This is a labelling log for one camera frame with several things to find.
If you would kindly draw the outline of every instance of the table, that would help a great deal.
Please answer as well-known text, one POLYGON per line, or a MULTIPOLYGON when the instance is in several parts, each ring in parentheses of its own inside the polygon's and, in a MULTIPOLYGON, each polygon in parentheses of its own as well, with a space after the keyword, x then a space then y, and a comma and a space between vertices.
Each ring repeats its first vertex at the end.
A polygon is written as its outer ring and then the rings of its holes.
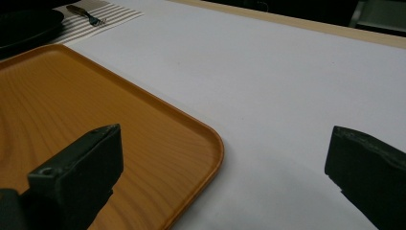
POLYGON ((375 229, 324 165, 333 126, 406 150, 404 38, 193 1, 110 2, 145 15, 70 48, 224 142, 219 174, 174 229, 375 229))

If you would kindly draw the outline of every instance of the wooden tray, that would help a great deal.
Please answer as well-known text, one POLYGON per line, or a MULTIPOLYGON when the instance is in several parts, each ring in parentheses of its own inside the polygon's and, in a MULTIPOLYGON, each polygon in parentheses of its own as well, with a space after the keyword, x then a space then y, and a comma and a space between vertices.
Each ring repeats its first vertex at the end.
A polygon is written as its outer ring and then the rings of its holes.
POLYGON ((0 62, 0 188, 24 192, 27 173, 110 124, 122 126, 124 173, 90 229, 170 228, 218 171, 220 137, 61 45, 0 62))

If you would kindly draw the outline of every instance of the fork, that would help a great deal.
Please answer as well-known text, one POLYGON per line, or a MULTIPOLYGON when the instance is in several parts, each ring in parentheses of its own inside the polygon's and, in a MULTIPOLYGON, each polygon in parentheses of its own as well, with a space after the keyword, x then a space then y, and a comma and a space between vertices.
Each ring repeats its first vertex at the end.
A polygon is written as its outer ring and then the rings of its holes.
POLYGON ((80 16, 87 16, 89 18, 89 23, 90 25, 97 27, 97 26, 101 26, 105 24, 106 19, 98 19, 97 17, 94 17, 92 15, 90 15, 90 13, 88 13, 85 9, 79 8, 77 6, 74 5, 68 5, 66 6, 66 9, 68 9, 69 12, 78 14, 80 16))

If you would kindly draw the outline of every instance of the wooden table edge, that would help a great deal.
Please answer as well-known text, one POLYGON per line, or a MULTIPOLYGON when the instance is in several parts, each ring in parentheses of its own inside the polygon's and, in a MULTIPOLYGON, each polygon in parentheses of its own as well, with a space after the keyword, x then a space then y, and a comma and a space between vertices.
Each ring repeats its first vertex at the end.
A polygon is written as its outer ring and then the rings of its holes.
POLYGON ((389 34, 380 34, 369 31, 362 31, 354 28, 330 25, 321 22, 309 21, 300 18, 278 15, 263 11, 253 11, 244 8, 232 7, 200 0, 169 0, 170 2, 186 4, 199 8, 205 8, 218 12, 226 12, 239 16, 255 18, 263 21, 275 22, 287 26, 307 29, 311 31, 339 35, 347 38, 363 40, 367 42, 406 49, 406 37, 389 34))

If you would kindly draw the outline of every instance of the striped placemat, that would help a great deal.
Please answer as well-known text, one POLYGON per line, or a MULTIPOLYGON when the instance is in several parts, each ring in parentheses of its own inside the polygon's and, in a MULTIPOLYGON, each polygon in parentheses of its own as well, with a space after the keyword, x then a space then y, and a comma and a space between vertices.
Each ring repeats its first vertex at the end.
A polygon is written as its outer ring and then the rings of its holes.
POLYGON ((87 18, 68 12, 66 10, 66 6, 56 8, 55 10, 63 12, 65 15, 65 19, 62 21, 64 31, 59 37, 52 40, 50 44, 72 45, 78 41, 84 40, 93 35, 97 35, 103 31, 143 15, 143 13, 140 11, 135 11, 98 0, 83 0, 73 5, 84 8, 91 15, 98 17, 99 19, 106 18, 107 20, 105 25, 101 27, 94 27, 89 24, 89 20, 87 18))

